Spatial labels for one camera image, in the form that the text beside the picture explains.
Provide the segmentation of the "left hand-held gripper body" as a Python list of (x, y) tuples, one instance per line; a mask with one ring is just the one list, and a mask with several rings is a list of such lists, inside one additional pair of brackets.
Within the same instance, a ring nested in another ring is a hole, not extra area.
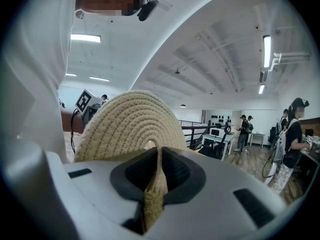
[(103, 100), (84, 89), (75, 103), (81, 115), (83, 125), (86, 126), (103, 105)]

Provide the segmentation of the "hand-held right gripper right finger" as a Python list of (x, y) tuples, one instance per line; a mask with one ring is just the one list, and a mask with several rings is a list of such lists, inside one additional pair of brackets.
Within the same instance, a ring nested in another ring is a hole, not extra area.
[(168, 190), (163, 198), (165, 205), (188, 203), (203, 189), (207, 180), (200, 165), (168, 147), (162, 149), (162, 170)]

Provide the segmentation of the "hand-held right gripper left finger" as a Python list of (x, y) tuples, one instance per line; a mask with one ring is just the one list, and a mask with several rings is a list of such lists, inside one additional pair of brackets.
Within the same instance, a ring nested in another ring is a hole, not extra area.
[(158, 151), (154, 147), (116, 166), (110, 173), (110, 183), (122, 198), (142, 201), (157, 166)]

